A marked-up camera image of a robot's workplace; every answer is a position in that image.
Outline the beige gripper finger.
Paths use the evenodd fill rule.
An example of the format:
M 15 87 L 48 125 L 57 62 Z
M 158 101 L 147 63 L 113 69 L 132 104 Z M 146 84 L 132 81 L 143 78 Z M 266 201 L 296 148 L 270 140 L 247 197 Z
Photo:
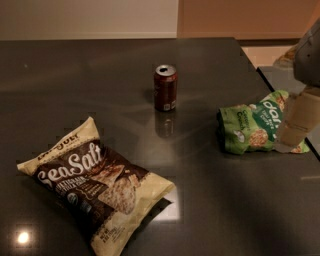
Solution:
M 277 129 L 274 149 L 291 152 L 319 123 L 320 88 L 305 87 L 299 94 L 291 93 Z

